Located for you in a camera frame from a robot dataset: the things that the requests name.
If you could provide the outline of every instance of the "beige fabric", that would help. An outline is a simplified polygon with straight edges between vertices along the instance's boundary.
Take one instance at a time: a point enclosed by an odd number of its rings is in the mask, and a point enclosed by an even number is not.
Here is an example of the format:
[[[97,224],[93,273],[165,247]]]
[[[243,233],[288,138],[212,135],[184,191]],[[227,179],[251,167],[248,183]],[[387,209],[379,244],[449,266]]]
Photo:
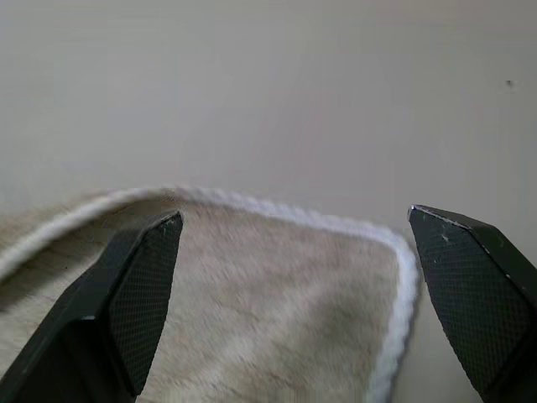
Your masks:
[[[181,200],[104,214],[6,279],[0,374],[118,228],[170,207],[181,210],[185,226],[168,319],[138,401],[360,401],[396,296],[392,250]],[[31,217],[43,222],[63,209]],[[35,227],[31,221],[15,227],[13,217],[0,217],[0,243],[13,245]]]

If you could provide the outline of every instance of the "fuzzy cloth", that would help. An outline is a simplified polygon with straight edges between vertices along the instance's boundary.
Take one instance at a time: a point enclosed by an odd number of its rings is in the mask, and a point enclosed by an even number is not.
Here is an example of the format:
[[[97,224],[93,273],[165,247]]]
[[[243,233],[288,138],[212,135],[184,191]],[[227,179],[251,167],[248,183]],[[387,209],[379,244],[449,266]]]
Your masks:
[[[386,401],[414,255],[386,228],[200,189],[136,189],[0,217],[0,375],[61,292],[142,215],[184,218],[139,402]]]

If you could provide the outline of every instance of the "textured black surface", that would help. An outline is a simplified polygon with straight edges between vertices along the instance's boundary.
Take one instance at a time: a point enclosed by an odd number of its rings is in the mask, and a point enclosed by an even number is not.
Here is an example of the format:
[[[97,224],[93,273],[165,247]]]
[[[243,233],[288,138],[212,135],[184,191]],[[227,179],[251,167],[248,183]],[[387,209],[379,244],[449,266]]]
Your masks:
[[[145,386],[168,313],[180,227],[172,217],[147,232],[108,307],[109,327],[133,391]]]
[[[532,309],[465,228],[423,212],[410,223],[444,332],[483,393],[531,329]]]

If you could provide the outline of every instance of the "gray background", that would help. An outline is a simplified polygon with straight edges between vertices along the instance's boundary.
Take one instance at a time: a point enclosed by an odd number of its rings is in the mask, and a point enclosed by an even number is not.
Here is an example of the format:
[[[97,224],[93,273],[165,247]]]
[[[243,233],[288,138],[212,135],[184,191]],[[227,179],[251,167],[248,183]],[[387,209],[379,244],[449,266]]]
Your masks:
[[[408,236],[417,202],[537,263],[536,17],[533,0],[2,2],[0,207],[191,183]],[[394,401],[479,401],[426,292]]]

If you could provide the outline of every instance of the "white rope trim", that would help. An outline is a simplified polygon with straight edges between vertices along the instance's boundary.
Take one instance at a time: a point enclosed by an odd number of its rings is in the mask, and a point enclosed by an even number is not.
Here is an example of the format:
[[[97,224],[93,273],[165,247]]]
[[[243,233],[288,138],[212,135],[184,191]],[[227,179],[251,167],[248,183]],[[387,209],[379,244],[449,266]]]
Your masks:
[[[95,198],[71,212],[52,218],[30,235],[22,238],[15,246],[0,255],[0,281],[12,274],[30,256],[37,254],[42,248],[63,234],[90,222],[93,218],[115,207],[154,196],[177,196],[193,202],[233,207],[312,228],[368,238],[389,246],[395,252],[399,263],[397,296],[388,322],[388,332],[383,340],[364,395],[366,403],[388,400],[392,381],[397,372],[399,360],[404,353],[406,338],[409,335],[419,279],[415,256],[409,245],[401,236],[388,228],[377,227],[368,222],[357,222],[350,218],[326,216],[315,211],[306,211],[298,207],[258,200],[218,189],[189,186],[136,188],[115,191],[106,196]]]

